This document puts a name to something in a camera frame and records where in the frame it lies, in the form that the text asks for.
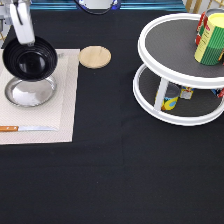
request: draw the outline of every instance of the knife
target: knife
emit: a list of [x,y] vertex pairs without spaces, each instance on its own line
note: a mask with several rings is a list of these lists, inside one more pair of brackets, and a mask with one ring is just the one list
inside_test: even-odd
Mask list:
[[0,126],[0,132],[16,131],[57,131],[57,129],[47,126]]

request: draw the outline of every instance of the silver plate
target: silver plate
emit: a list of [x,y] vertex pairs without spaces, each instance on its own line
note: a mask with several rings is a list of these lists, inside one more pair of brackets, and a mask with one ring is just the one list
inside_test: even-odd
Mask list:
[[35,107],[50,100],[56,88],[57,84],[52,76],[38,82],[13,78],[5,87],[5,96],[16,106]]

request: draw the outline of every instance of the yellow can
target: yellow can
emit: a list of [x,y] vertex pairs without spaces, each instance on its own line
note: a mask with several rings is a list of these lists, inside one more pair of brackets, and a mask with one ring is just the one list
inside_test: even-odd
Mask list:
[[208,17],[195,59],[204,65],[215,65],[219,63],[223,48],[224,13],[215,13]]
[[180,91],[181,90],[177,85],[169,83],[161,110],[172,110],[176,106],[177,100],[180,96]]

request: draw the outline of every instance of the wooden coaster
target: wooden coaster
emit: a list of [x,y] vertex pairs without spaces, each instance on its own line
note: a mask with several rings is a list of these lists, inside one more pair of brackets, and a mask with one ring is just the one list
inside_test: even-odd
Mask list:
[[101,46],[90,46],[79,53],[80,63],[87,68],[102,68],[111,60],[111,53]]

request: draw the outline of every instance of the knife handle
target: knife handle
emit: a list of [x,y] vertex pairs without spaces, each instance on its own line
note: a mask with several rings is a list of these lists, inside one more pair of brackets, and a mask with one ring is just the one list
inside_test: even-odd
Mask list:
[[0,126],[0,132],[14,132],[18,130],[18,126]]

